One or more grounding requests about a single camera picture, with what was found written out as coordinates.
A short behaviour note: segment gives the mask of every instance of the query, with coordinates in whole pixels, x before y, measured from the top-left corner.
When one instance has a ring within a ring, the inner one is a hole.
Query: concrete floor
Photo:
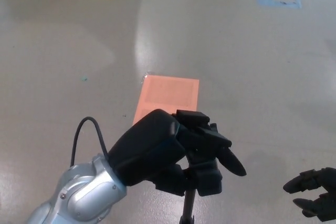
[[[24,223],[54,192],[83,117],[115,143],[148,71],[200,79],[198,109],[247,169],[222,169],[224,192],[197,197],[197,223],[318,223],[291,201],[323,190],[282,186],[336,167],[336,0],[301,1],[0,0],[0,223]],[[99,151],[88,124],[76,162]],[[145,182],[104,223],[175,224],[182,206]]]

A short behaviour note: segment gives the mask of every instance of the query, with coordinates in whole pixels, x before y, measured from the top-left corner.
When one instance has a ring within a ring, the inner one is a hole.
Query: tripod pole
[[[180,224],[194,224],[195,220],[192,216],[196,190],[186,191],[183,205],[183,215]]]

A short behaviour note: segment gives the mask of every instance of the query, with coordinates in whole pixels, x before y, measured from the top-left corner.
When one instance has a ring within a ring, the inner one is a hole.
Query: black cable
[[[74,144],[72,146],[70,167],[72,167],[74,165],[74,163],[75,163],[75,154],[76,154],[76,148],[77,148],[77,141],[78,141],[79,132],[80,132],[80,129],[82,128],[83,124],[86,121],[91,121],[94,124],[94,126],[96,127],[96,131],[97,131],[97,134],[98,134],[98,139],[99,139],[99,143],[100,143],[101,149],[103,151],[103,155],[104,155],[105,159],[108,160],[108,152],[106,150],[106,146],[105,146],[105,143],[104,143],[103,135],[101,134],[98,122],[96,121],[96,119],[88,116],[88,117],[84,118],[79,123],[79,125],[77,127],[77,130],[76,130],[76,133],[75,133]]]

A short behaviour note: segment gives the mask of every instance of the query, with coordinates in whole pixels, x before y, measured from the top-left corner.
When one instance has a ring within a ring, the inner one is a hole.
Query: robotic arm
[[[321,170],[308,170],[300,173],[284,185],[284,190],[290,194],[299,191],[314,190],[319,187],[327,190],[318,199],[312,201],[307,199],[294,199],[293,202],[302,209],[307,218],[317,217],[320,221],[336,219],[336,169],[323,168]]]
[[[27,224],[98,223],[126,196],[127,186],[144,180],[180,196],[195,190],[200,196],[221,193],[222,175],[216,159],[238,176],[246,172],[229,149],[232,142],[209,121],[201,112],[177,110],[170,115],[154,110],[108,153],[64,172],[54,195],[32,213]],[[182,170],[176,162],[184,156],[189,168]]]

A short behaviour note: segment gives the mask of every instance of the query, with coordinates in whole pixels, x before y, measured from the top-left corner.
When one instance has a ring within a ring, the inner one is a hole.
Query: orange tape
[[[133,124],[148,113],[162,109],[169,114],[176,110],[197,110],[199,80],[148,75],[143,81]]]

